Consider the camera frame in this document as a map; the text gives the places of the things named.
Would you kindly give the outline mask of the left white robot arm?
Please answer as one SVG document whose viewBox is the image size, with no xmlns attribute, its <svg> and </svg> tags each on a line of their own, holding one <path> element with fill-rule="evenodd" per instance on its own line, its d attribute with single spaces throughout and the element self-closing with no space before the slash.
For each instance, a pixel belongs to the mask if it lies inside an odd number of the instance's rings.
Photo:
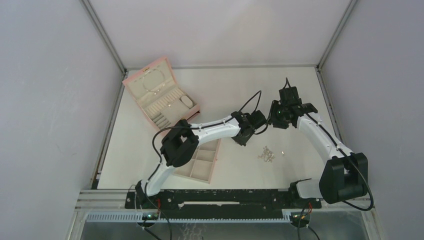
<svg viewBox="0 0 424 240">
<path fill-rule="evenodd" d="M 257 132 L 261 127 L 268 127 L 268 121 L 260 110 L 252 113 L 234 111 L 230 115 L 206 123 L 189 123 L 179 120 L 174 126 L 159 130 L 152 138 L 151 144 L 158 155 L 158 165 L 150 176 L 141 179 L 135 186 L 137 202 L 143 208 L 153 207 L 162 185 L 174 171 L 187 164 L 198 146 L 231 138 L 238 145 L 245 147 L 250 138 L 263 133 Z"/>
</svg>

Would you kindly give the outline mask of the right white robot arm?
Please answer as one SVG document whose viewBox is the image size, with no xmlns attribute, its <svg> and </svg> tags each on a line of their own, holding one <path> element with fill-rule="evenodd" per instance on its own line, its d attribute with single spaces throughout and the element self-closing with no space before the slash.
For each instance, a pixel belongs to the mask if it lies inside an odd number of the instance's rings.
<svg viewBox="0 0 424 240">
<path fill-rule="evenodd" d="M 291 183 L 294 190 L 289 203 L 302 208 L 309 199 L 323 199 L 328 204 L 346 202 L 369 194 L 368 159 L 346 147 L 325 126 L 312 103 L 303 103 L 295 86 L 279 90 L 273 100 L 268 124 L 274 128 L 293 126 L 306 136 L 325 164 L 320 178 Z"/>
</svg>

